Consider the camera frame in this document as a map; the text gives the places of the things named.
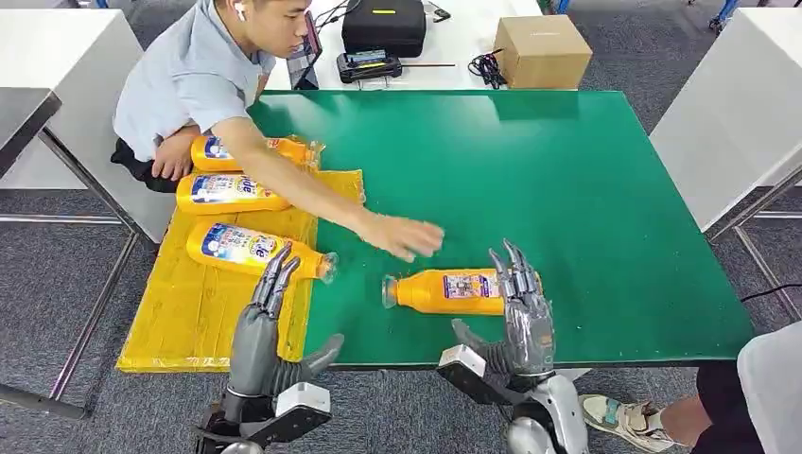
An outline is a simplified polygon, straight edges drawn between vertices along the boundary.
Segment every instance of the black pants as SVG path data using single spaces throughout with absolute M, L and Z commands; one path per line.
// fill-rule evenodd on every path
M 696 390 L 713 425 L 702 432 L 691 454 L 764 454 L 735 361 L 700 367 Z
M 153 177 L 150 171 L 153 169 L 153 160 L 143 163 L 133 157 L 133 150 L 123 139 L 117 139 L 117 145 L 112 155 L 112 162 L 124 166 L 133 178 L 145 184 L 151 191 L 175 193 L 178 182 L 173 182 L 169 178 Z

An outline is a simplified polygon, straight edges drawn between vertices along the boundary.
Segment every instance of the robotic hand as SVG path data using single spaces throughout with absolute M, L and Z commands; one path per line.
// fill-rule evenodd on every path
M 473 334 L 460 319 L 451 322 L 457 340 L 485 358 L 490 369 L 500 374 L 541 375 L 551 372 L 554 361 L 554 329 L 551 307 L 543 296 L 540 276 L 524 254 L 504 240 L 512 264 L 507 269 L 492 249 L 498 287 L 504 297 L 504 340 L 487 343 Z
M 279 358 L 278 319 L 289 277 L 300 258 L 286 264 L 291 243 L 268 262 L 251 303 L 236 324 L 231 372 L 222 401 L 204 416 L 197 452 L 218 454 L 243 445 L 289 442 L 331 419 L 328 390 L 306 383 L 337 357 L 342 334 L 299 362 Z
M 573 383 L 553 371 L 554 332 L 539 275 L 524 254 L 504 240 L 508 267 L 491 249 L 504 298 L 504 339 L 489 343 L 455 319 L 462 343 L 443 351 L 437 371 L 479 404 L 510 405 L 507 442 L 514 454 L 586 454 L 587 430 Z M 498 386 L 485 368 L 510 375 Z

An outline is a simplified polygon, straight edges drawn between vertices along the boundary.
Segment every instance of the yellow mat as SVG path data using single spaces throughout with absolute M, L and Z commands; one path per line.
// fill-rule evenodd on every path
M 338 193 L 361 201 L 362 172 L 319 172 Z M 296 208 L 198 217 L 176 211 L 131 325 L 117 368 L 123 372 L 227 371 L 236 318 L 250 301 L 256 276 L 221 271 L 189 258 L 186 238 L 198 218 L 213 218 L 303 241 L 312 248 L 317 219 Z M 291 284 L 279 319 L 279 355 L 304 351 L 311 281 Z

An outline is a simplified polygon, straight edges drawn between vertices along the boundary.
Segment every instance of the sneaker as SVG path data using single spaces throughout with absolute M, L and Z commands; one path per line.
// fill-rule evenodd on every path
M 657 413 L 650 404 L 622 404 L 598 394 L 579 397 L 584 421 L 591 427 L 618 435 L 646 452 L 661 452 L 675 445 L 662 428 L 649 429 L 646 418 Z

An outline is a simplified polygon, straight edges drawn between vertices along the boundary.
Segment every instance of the man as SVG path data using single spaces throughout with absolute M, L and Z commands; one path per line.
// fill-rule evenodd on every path
M 672 445 L 691 454 L 802 452 L 802 322 L 749 341 L 738 363 L 699 368 L 697 395 L 653 409 L 603 395 L 580 396 L 588 425 L 647 452 Z
M 372 213 L 270 150 L 245 112 L 274 57 L 306 35 L 309 0 L 199 0 L 162 33 L 126 80 L 114 118 L 112 161 L 149 188 L 174 192 L 192 168 L 190 144 L 218 136 L 245 173 L 290 203 L 411 262 L 440 249 L 443 230 Z

